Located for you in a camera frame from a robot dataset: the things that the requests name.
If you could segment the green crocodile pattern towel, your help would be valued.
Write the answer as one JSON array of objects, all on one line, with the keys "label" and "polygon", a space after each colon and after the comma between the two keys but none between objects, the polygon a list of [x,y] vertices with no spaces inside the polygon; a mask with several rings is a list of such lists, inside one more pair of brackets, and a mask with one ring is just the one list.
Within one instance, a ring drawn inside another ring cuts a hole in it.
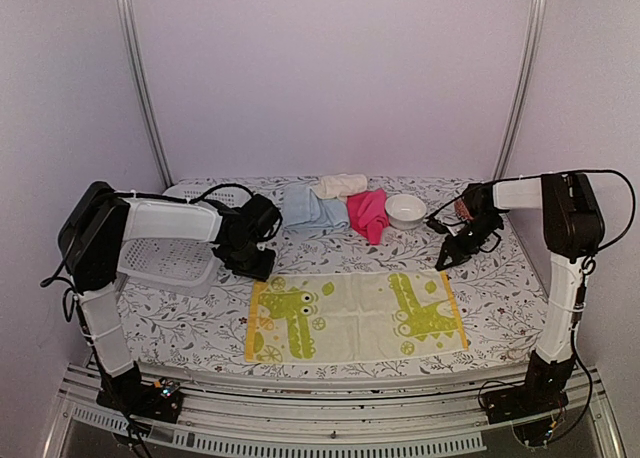
[{"label": "green crocodile pattern towel", "polygon": [[275,275],[253,287],[244,357],[269,365],[340,365],[468,347],[443,272]]}]

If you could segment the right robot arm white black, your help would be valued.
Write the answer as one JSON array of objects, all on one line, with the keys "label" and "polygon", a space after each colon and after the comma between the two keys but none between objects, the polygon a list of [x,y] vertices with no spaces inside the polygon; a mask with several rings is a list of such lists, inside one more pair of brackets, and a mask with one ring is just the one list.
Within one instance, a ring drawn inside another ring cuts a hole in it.
[{"label": "right robot arm white black", "polygon": [[567,381],[578,362],[576,335],[585,308],[587,275],[605,234],[604,219],[584,171],[472,183],[452,199],[462,227],[454,231],[431,213],[428,227],[445,239],[436,268],[467,262],[503,227],[516,209],[542,213],[543,237],[551,259],[551,287],[543,331],[529,358],[522,385],[483,392],[480,403],[490,423],[561,410]]}]

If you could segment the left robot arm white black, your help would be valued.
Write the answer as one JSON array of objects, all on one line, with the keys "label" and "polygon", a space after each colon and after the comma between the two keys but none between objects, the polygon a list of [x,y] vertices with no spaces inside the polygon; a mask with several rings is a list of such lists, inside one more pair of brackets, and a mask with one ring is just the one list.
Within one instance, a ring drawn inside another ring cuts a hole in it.
[{"label": "left robot arm white black", "polygon": [[126,419],[142,417],[176,423],[184,400],[179,384],[162,379],[145,384],[127,345],[117,310],[117,268],[124,243],[136,239],[178,239],[207,243],[214,257],[237,276],[266,281],[276,254],[265,247],[283,222],[267,197],[250,193],[230,207],[203,192],[193,199],[122,192],[104,181],[92,183],[57,238],[61,261],[44,278],[67,286],[86,343],[101,378],[96,399]]}]

